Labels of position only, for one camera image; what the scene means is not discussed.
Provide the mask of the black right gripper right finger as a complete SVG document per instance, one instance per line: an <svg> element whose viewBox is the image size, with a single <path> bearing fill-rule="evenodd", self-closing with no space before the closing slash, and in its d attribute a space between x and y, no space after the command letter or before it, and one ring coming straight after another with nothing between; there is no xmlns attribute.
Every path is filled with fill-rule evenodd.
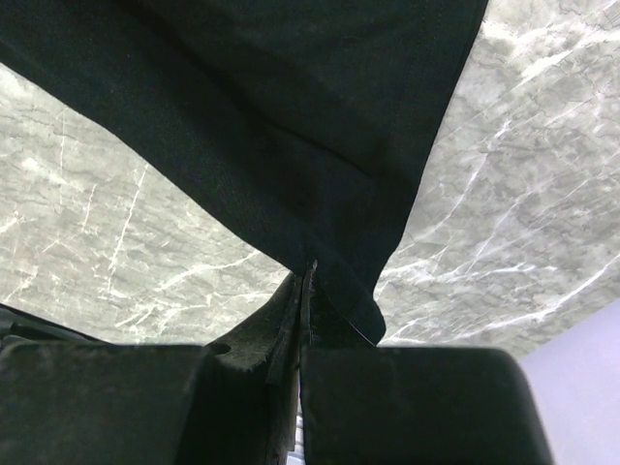
<svg viewBox="0 0 620 465"><path fill-rule="evenodd" d="M315 267L300 302L309 464L549 464L527 379L494 348L377 347L333 308Z"/></svg>

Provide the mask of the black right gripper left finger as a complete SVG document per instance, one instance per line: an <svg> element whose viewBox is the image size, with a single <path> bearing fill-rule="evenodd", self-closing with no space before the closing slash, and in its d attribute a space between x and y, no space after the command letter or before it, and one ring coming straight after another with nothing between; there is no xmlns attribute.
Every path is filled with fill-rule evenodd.
<svg viewBox="0 0 620 465"><path fill-rule="evenodd" d="M301 281L206 345L118 345L1 311L5 464L283 464Z"/></svg>

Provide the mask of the black t shirt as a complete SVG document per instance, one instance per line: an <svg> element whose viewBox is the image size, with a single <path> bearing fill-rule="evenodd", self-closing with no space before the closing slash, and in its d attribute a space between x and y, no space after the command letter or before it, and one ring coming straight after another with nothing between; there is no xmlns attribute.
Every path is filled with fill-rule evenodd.
<svg viewBox="0 0 620 465"><path fill-rule="evenodd" d="M230 231L314 265L369 342L373 293L483 1L5 1L1 60Z"/></svg>

